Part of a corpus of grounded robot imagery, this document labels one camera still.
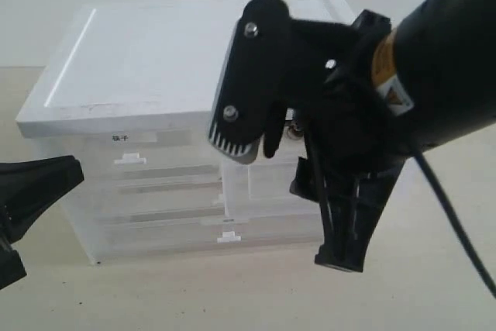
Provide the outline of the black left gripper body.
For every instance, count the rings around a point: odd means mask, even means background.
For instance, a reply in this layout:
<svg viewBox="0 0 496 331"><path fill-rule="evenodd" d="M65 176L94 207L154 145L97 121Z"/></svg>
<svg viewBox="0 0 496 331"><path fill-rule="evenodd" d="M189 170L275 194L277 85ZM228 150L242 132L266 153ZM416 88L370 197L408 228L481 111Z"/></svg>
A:
<svg viewBox="0 0 496 331"><path fill-rule="evenodd" d="M25 234L24 231L9 231L1 226L1 289L7 288L26 276L26 269L19 252L12 246Z"/></svg>

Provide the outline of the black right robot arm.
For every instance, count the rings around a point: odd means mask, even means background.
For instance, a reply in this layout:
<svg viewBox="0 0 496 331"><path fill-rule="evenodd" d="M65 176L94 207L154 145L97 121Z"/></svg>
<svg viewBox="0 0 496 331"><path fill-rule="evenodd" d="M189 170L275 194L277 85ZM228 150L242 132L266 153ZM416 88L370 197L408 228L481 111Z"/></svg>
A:
<svg viewBox="0 0 496 331"><path fill-rule="evenodd" d="M363 13L353 39L328 33L336 67L284 79L306 156L291 193L317 202L315 262L361 272L384 207L415 160L476 269L483 264L425 152L495 121L495 0L425 0L397 26Z"/></svg>

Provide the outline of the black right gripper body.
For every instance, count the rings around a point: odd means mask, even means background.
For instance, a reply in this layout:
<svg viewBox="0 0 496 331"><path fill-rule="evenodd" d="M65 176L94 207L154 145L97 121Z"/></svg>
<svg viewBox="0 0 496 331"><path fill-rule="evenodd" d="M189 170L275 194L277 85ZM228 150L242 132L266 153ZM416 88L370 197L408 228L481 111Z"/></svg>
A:
<svg viewBox="0 0 496 331"><path fill-rule="evenodd" d="M379 114L351 81L370 71L389 18L363 10L349 25L263 12L263 154L272 158L288 109L325 159L350 169L386 163Z"/></svg>

